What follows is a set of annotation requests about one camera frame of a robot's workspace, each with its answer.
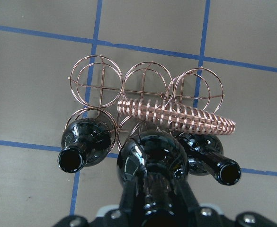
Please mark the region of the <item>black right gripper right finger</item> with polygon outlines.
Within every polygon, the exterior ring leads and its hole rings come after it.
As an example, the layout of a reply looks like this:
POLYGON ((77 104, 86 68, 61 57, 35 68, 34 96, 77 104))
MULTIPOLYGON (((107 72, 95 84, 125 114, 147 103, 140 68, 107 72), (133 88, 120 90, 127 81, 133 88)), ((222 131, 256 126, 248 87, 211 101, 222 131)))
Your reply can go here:
POLYGON ((191 212, 199 207, 199 203, 187 180, 176 180, 174 184, 174 191, 183 210, 191 212))

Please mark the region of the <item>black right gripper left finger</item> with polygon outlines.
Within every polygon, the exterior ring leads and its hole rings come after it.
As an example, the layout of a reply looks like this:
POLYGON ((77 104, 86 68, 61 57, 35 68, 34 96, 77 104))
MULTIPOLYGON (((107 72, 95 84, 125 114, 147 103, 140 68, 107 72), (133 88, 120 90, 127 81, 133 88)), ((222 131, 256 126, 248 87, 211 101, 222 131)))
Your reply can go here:
POLYGON ((119 209, 129 217, 141 217, 143 214, 143 196, 141 180, 136 176, 123 184, 123 193, 119 209))

